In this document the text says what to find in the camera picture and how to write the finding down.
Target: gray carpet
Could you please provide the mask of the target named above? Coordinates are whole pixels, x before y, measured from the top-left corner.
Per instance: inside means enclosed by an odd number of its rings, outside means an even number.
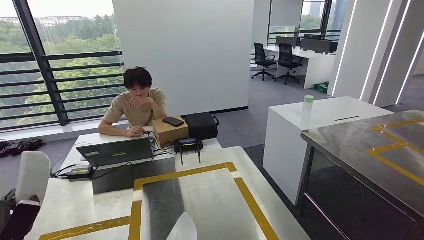
[[[275,70],[268,70],[275,75]],[[312,95],[316,100],[331,98],[314,89],[304,89],[305,78],[299,77],[300,84],[282,80],[274,82],[270,77],[249,78],[249,109],[217,114],[220,121],[218,141],[223,148],[241,146],[243,148],[265,143],[268,107],[294,104],[304,101],[305,95]]]
[[[52,168],[55,164],[68,156],[69,152],[75,144],[75,141],[77,141],[76,138],[48,142],[38,151],[44,152],[48,156],[50,160],[50,167]],[[20,155],[0,158],[0,179],[3,181],[3,185],[7,189],[16,188],[20,162]]]
[[[307,202],[306,213],[294,206],[262,167],[265,145],[244,150],[312,240],[343,239]],[[308,193],[352,240],[399,240],[412,220],[338,166],[313,172]]]
[[[417,75],[411,78],[403,103],[383,108],[394,113],[409,110],[424,112],[424,75]]]

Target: man's hand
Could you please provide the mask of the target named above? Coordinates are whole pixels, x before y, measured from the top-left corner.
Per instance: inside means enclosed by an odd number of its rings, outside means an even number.
[[[126,130],[126,136],[129,137],[129,138],[140,137],[140,136],[143,136],[145,134],[145,132],[146,131],[144,130],[144,128],[139,127],[139,126],[135,126],[135,127],[132,127],[130,129]]]
[[[129,104],[131,105],[133,109],[137,109],[141,105],[151,104],[153,101],[154,101],[153,98],[150,98],[148,96],[136,96],[134,98],[131,98],[131,100],[129,100]]]

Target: black hair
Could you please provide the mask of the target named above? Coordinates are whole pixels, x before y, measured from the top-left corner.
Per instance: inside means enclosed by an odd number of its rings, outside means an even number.
[[[143,89],[150,88],[152,86],[152,76],[144,67],[136,66],[125,71],[123,84],[127,89],[132,89],[135,86],[140,86]]]

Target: black case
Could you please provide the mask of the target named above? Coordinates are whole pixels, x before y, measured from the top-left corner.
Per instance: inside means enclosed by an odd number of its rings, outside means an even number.
[[[185,122],[188,125],[190,138],[206,140],[214,139],[218,136],[220,121],[218,121],[216,116],[212,117],[209,112],[187,115],[185,116]]]

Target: man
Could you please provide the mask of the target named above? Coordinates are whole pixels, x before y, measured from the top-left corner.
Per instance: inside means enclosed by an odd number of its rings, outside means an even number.
[[[123,75],[123,83],[128,89],[117,96],[110,105],[98,132],[110,136],[135,137],[143,136],[144,126],[152,120],[167,117],[167,104],[161,89],[152,88],[152,76],[143,67],[128,69]],[[123,115],[129,122],[129,129],[112,126]]]

